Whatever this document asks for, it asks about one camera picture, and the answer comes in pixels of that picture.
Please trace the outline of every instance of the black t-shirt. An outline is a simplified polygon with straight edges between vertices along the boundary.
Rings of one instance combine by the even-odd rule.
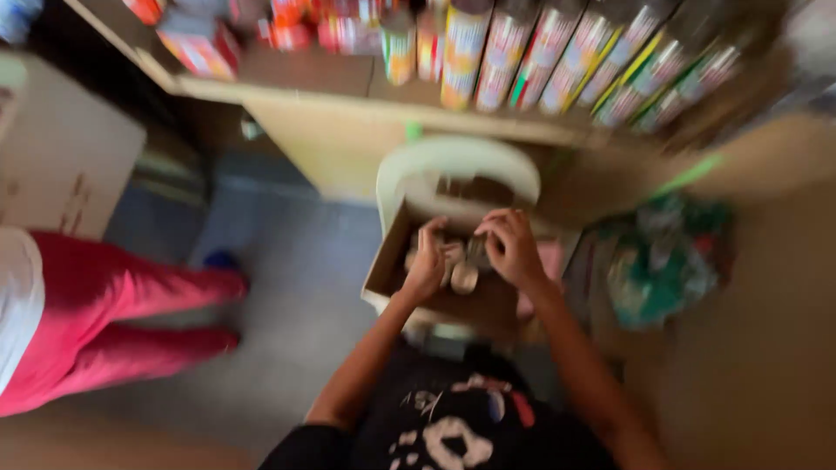
[[[356,432],[297,427],[262,468],[615,468],[583,423],[525,386],[406,352],[381,377]]]

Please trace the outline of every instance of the green tape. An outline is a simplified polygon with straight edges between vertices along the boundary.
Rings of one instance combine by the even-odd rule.
[[[676,175],[672,180],[662,186],[659,186],[659,189],[653,192],[653,195],[650,198],[652,199],[654,197],[662,196],[663,194],[667,194],[680,189],[681,187],[690,185],[694,181],[697,181],[710,173],[711,170],[714,170],[714,168],[720,165],[724,159],[725,157],[719,153],[711,154],[706,158],[703,158],[696,165],[683,171],[679,175]]]
[[[414,122],[414,121],[407,122],[406,125],[405,125],[405,128],[406,128],[406,141],[407,142],[412,142],[413,140],[418,140],[418,139],[420,139],[421,137],[424,136],[424,126],[417,123],[417,122]]]

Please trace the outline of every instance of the pink item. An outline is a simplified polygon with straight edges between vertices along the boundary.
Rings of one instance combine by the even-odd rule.
[[[112,245],[32,233],[46,302],[38,329],[0,395],[0,416],[60,396],[175,374],[237,346],[222,328],[147,330],[116,320],[193,309],[247,292],[226,270],[190,271]]]
[[[553,281],[560,279],[560,268],[563,266],[563,247],[560,242],[538,242],[537,253],[540,255],[540,262],[543,263],[543,271]],[[520,293],[517,302],[517,318],[530,319],[534,315],[534,305],[527,295]]]

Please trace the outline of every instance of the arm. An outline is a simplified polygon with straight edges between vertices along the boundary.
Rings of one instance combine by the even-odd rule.
[[[665,467],[658,442],[569,313],[560,290],[543,272],[525,214],[511,209],[491,212],[477,233],[487,233],[486,249],[493,267],[531,299],[546,330],[552,360],[580,418],[622,468]]]
[[[305,424],[326,424],[346,431],[354,429],[404,324],[415,307],[430,298],[441,284],[445,258],[433,232],[445,224],[444,217],[436,217],[421,228],[418,254],[403,288],[392,296],[371,330],[319,392],[305,417]]]

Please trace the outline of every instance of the open box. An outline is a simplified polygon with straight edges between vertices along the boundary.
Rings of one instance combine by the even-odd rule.
[[[438,194],[420,195],[410,192],[401,203],[395,219],[386,233],[380,250],[372,263],[363,285],[361,297],[374,305],[378,314],[389,303],[391,296],[406,278],[404,259],[410,239],[421,225],[435,216],[447,216],[445,235],[466,241],[472,236],[482,218],[494,206]],[[566,232],[543,221],[533,220],[532,229],[537,239],[558,238],[565,253],[561,273],[578,241],[578,234]],[[544,341],[545,336],[535,319],[517,318],[518,292],[498,273],[480,272],[476,289],[468,295],[455,294],[449,288],[440,289],[431,299],[415,310],[407,328],[424,325],[445,325],[444,336],[479,336],[500,343]]]

